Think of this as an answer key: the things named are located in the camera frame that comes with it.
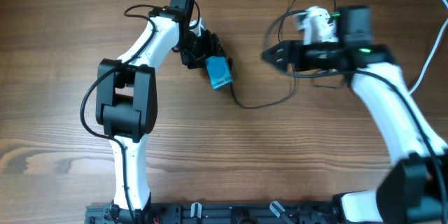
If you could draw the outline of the Galaxy smartphone teal screen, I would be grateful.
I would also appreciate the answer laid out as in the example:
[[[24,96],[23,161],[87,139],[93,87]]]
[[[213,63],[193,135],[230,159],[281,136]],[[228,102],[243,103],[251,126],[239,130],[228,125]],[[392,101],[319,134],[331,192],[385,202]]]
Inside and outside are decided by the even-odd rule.
[[[232,83],[232,74],[225,57],[212,56],[206,59],[205,63],[214,90],[220,90]]]

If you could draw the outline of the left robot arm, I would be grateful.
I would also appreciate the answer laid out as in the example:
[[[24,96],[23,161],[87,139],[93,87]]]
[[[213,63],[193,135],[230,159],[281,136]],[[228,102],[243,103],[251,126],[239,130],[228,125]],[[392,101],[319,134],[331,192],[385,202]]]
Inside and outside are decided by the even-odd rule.
[[[113,149],[116,192],[110,204],[86,209],[86,223],[158,223],[151,213],[146,177],[146,143],[158,115],[156,72],[167,54],[179,53],[189,69],[205,68],[215,90],[231,84],[225,52],[201,17],[195,0],[152,6],[146,28],[117,60],[103,59],[91,90],[97,93],[96,120],[101,138]]]

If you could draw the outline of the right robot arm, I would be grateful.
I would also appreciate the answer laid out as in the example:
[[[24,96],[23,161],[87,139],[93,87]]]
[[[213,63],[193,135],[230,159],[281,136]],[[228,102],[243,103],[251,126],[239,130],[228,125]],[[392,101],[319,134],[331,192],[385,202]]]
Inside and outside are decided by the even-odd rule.
[[[272,45],[262,58],[294,78],[342,76],[375,121],[388,148],[391,171],[374,189],[336,195],[340,223],[447,222],[447,143],[410,95],[392,52],[372,40],[371,10],[343,6],[329,14],[293,10],[300,40]]]

